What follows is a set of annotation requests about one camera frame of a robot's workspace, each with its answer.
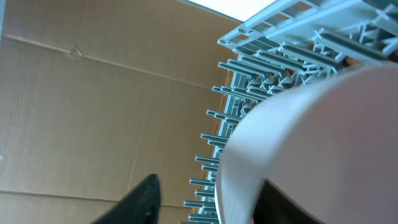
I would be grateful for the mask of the pink white bowl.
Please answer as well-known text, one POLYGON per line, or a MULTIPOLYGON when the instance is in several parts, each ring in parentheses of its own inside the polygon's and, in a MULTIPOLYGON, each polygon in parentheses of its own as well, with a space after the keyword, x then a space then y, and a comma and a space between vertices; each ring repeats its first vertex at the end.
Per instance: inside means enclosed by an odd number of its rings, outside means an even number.
POLYGON ((397 65, 357 67, 252 109, 221 156, 220 223, 253 223, 267 179, 322 223, 396 223, 397 65))

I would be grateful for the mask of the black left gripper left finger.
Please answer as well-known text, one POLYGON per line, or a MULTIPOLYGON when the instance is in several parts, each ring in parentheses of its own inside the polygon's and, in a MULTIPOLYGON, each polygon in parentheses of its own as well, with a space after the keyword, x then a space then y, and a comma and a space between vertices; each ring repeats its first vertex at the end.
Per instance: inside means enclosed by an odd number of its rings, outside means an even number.
POLYGON ((160 207, 160 180, 149 174, 92 224, 158 224, 160 207))

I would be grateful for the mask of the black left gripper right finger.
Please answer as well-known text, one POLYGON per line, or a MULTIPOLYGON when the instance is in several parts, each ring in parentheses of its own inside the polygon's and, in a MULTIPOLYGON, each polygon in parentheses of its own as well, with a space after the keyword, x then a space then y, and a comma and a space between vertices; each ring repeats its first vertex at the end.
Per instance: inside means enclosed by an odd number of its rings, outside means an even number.
POLYGON ((297 206, 270 180, 264 182, 253 212, 254 224, 321 224, 297 206))

